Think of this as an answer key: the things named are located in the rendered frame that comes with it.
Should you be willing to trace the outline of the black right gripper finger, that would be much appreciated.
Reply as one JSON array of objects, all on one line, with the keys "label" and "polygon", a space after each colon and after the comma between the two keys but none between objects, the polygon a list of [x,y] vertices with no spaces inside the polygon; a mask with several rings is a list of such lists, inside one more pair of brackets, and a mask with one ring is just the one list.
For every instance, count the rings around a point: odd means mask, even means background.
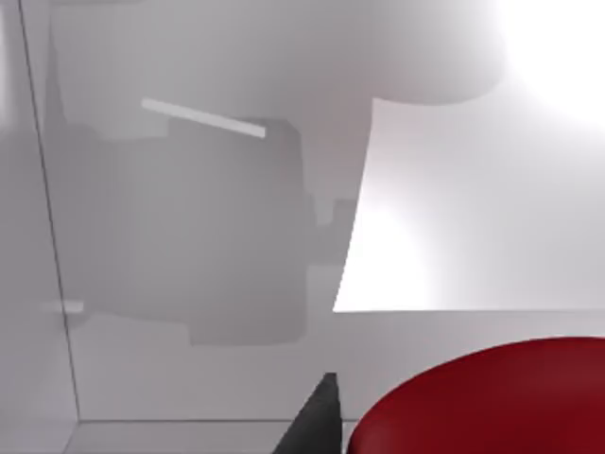
[{"label": "black right gripper finger", "polygon": [[323,375],[271,454],[342,454],[336,373]]}]

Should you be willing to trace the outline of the dark red round object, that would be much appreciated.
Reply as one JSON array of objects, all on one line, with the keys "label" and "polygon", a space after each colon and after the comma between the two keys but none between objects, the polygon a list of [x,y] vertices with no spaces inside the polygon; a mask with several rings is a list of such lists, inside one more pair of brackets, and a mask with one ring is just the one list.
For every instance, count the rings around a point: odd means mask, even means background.
[{"label": "dark red round object", "polygon": [[524,340],[406,380],[347,454],[605,454],[605,338]]}]

